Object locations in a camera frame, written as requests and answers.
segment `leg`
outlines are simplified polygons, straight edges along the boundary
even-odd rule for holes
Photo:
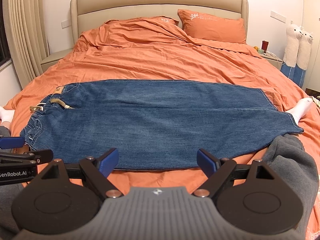
[[[4,137],[10,137],[11,136],[11,122],[13,119],[14,115],[14,110],[5,110],[3,107],[0,106],[0,119],[1,119],[1,124],[0,124],[0,135]],[[5,149],[2,150],[3,152],[11,152],[11,149]]]
[[[289,109],[286,113],[292,114],[296,124],[310,110],[312,105],[311,98],[303,98],[298,101],[294,108]]]
[[[319,187],[316,162],[305,152],[302,142],[289,134],[276,137],[262,159],[302,201],[303,215],[296,231],[304,237]]]
[[[0,135],[4,137],[11,136],[11,121],[13,119],[14,110],[5,110],[0,107]],[[2,152],[11,152],[11,149],[2,150]],[[11,215],[11,205],[15,197],[23,189],[22,184],[13,184],[0,186],[0,238],[4,240],[12,239],[19,229]]]

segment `white wall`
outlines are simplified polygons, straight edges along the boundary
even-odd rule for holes
[[[5,67],[0,66],[0,106],[5,106],[20,91],[21,86],[12,61]]]
[[[304,0],[302,25],[307,32],[313,32],[313,44],[303,89],[320,91],[320,0]]]
[[[269,41],[268,50],[283,57],[286,45],[286,24],[270,17],[273,10],[293,20],[302,21],[303,0],[248,0],[249,26],[247,43],[261,47],[262,40]],[[73,47],[71,28],[61,28],[69,19],[70,0],[44,0],[45,24],[51,53]]]

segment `nightstand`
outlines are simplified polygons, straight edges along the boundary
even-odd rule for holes
[[[271,65],[275,66],[277,69],[281,69],[281,66],[282,66],[282,63],[283,63],[283,60],[280,59],[279,57],[277,56],[273,56],[271,55],[270,53],[266,53],[265,54],[259,54],[261,57],[265,58],[267,61],[269,61],[271,63]]]
[[[65,57],[68,53],[70,53],[72,49],[65,49],[62,51],[58,51],[55,53],[50,54],[48,57],[46,57],[43,61],[41,61],[41,68],[43,70],[43,73],[47,71],[49,67],[51,67],[54,64],[57,64],[58,61]]]

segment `pillowcase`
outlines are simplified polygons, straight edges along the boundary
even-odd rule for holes
[[[204,40],[246,44],[244,20],[225,19],[207,13],[178,9],[187,35]]]

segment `logo emblem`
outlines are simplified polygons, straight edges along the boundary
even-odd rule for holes
[[[155,189],[154,191],[152,191],[153,194],[159,196],[163,191],[159,188]]]

